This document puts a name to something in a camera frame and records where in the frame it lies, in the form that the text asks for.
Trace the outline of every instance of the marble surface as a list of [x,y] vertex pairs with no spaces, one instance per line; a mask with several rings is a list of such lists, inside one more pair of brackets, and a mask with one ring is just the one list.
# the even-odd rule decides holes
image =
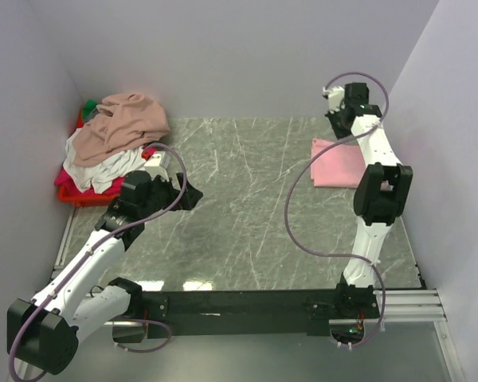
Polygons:
[[[171,119],[170,127],[167,142],[205,196],[193,211],[169,212],[147,224],[101,285],[121,276],[150,290],[335,287],[347,260],[303,253],[288,237],[283,218],[288,187],[309,160],[311,140],[334,139],[325,118]],[[174,160],[170,172],[177,169]],[[314,188],[306,173],[290,205],[296,236],[320,251],[350,252],[353,195],[352,189]],[[103,211],[76,212],[65,263]],[[421,286],[400,220],[386,238],[379,269],[387,287]]]

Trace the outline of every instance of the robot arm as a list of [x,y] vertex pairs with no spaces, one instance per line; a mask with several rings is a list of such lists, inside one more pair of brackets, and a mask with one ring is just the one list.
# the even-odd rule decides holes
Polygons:
[[[182,175],[177,174],[179,184]],[[78,345],[105,322],[117,316],[141,318],[142,287],[132,281],[112,280],[98,296],[84,300],[100,276],[131,246],[144,230],[144,224],[126,229],[101,244],[90,257],[85,255],[98,240],[132,222],[141,220],[170,205],[179,191],[163,176],[151,179],[147,171],[133,171],[126,176],[120,195],[110,204],[76,257],[45,289],[29,301],[16,300],[7,311],[7,350],[24,322],[46,300],[53,297],[26,330],[15,354],[46,372],[56,375],[74,357]],[[191,210],[203,194],[186,183],[186,191],[173,210]],[[53,296],[62,280],[78,271]]]
[[[324,89],[323,95],[329,103],[326,116],[337,138],[358,136],[379,124],[381,111],[369,104],[366,84]],[[358,229],[352,253],[375,263],[395,218],[404,210],[413,171],[394,154],[382,124],[358,144],[366,169],[354,198]],[[371,267],[359,259],[349,261],[343,277],[347,284],[357,287],[374,285],[375,280]]]

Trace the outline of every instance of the pink towel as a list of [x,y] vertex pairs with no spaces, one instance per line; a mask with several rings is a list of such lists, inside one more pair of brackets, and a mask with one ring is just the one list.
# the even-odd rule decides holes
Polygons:
[[97,110],[99,114],[72,141],[75,165],[99,165],[113,154],[158,141],[170,131],[163,107],[144,94],[110,95]]
[[[313,158],[333,142],[314,139]],[[365,173],[365,161],[359,146],[340,145],[329,150],[310,167],[310,178],[315,187],[347,187],[355,189]]]

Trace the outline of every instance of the white wall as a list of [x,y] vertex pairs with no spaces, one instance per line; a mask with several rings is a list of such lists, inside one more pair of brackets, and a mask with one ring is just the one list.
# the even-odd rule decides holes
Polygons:
[[478,0],[439,2],[391,101],[386,130],[414,168],[411,243],[478,381]]
[[0,380],[7,308],[46,283],[67,220],[53,180],[80,102],[29,3],[0,0]]
[[171,116],[323,112],[355,69],[391,89],[437,0],[30,0],[84,97],[140,89]]

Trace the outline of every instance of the red basket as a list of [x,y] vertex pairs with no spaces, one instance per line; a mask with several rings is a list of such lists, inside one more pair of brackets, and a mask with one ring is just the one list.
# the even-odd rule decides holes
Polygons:
[[[81,109],[78,113],[78,120],[76,121],[75,129],[83,127],[83,119],[81,117]],[[109,205],[112,203],[113,198],[118,197],[119,194],[112,194],[112,195],[76,195],[71,196],[69,195],[69,191],[65,188],[64,185],[60,185],[58,187],[57,192],[57,199],[64,203],[71,203],[75,207],[91,207],[93,205]]]

